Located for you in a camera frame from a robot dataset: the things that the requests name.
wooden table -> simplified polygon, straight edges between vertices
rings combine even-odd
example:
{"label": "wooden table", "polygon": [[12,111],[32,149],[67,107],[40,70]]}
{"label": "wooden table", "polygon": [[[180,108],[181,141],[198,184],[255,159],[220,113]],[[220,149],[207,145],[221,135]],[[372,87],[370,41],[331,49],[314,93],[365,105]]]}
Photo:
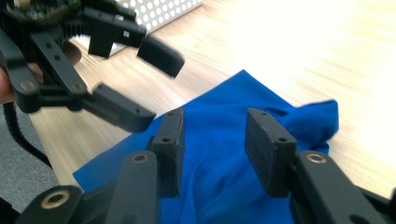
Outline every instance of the wooden table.
{"label": "wooden table", "polygon": [[[186,64],[175,80],[124,49],[88,56],[76,69],[92,89],[104,82],[158,115],[241,69],[295,106],[339,104],[330,155],[358,186],[390,197],[396,187],[396,2],[205,0],[156,31]],[[129,133],[88,112],[42,109],[31,116],[61,184]]]}

black cable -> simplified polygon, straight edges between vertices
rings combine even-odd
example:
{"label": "black cable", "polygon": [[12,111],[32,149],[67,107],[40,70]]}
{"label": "black cable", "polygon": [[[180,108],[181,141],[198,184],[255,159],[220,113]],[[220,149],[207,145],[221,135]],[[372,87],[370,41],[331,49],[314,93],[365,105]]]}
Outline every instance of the black cable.
{"label": "black cable", "polygon": [[18,123],[17,110],[15,109],[14,103],[3,104],[3,108],[9,133],[14,138],[14,140],[25,151],[38,158],[40,161],[44,162],[46,165],[48,165],[49,168],[52,168],[49,158],[32,144],[30,144],[30,142],[23,136],[20,125]]}

blue fabric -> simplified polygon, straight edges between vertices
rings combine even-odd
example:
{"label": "blue fabric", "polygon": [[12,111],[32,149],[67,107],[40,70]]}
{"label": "blue fabric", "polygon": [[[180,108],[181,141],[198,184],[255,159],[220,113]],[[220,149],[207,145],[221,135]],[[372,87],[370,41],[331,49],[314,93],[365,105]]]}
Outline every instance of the blue fabric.
{"label": "blue fabric", "polygon": [[[182,106],[186,153],[179,199],[162,199],[162,223],[292,223],[289,199],[271,199],[244,150],[248,107],[270,112],[298,141],[298,149],[327,153],[338,130],[333,100],[293,107],[241,71]],[[117,177],[122,159],[143,150],[162,118],[74,173],[85,191]]]}

white perforated object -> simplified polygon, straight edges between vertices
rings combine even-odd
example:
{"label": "white perforated object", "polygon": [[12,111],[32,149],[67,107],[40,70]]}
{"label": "white perforated object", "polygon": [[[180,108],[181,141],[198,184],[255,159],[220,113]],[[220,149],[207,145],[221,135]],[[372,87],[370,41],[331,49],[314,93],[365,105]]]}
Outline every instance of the white perforated object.
{"label": "white perforated object", "polygon": [[[202,4],[202,0],[117,0],[117,3],[123,7],[133,8],[136,13],[136,22],[146,26],[150,34],[197,8]],[[88,36],[79,36],[76,40],[88,49],[90,44]],[[123,48],[123,45],[114,44],[110,55]]]}

gray carpet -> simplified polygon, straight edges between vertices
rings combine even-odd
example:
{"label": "gray carpet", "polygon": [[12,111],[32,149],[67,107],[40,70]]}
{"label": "gray carpet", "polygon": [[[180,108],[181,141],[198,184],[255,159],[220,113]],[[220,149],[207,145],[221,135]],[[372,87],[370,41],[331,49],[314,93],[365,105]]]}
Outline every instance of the gray carpet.
{"label": "gray carpet", "polygon": [[[14,142],[7,129],[2,105],[0,109],[0,197],[21,212],[35,196],[59,183],[46,164]],[[29,117],[19,109],[17,112],[22,133],[43,151]]]}

